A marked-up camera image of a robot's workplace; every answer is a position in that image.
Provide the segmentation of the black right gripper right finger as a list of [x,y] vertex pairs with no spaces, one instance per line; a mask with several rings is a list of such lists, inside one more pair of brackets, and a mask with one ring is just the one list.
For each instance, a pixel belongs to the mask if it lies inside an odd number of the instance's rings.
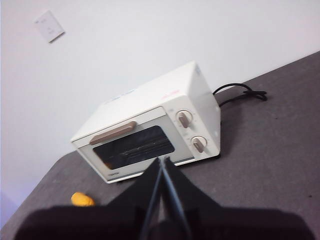
[[190,240],[311,240],[297,214],[270,208],[227,207],[196,187],[170,160],[163,161],[165,203]]

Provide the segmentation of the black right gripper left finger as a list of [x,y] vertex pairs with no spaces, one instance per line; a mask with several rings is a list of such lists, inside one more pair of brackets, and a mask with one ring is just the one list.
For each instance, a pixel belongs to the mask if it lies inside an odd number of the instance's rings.
[[29,214],[17,240],[138,240],[148,231],[159,202],[161,161],[107,205],[55,206]]

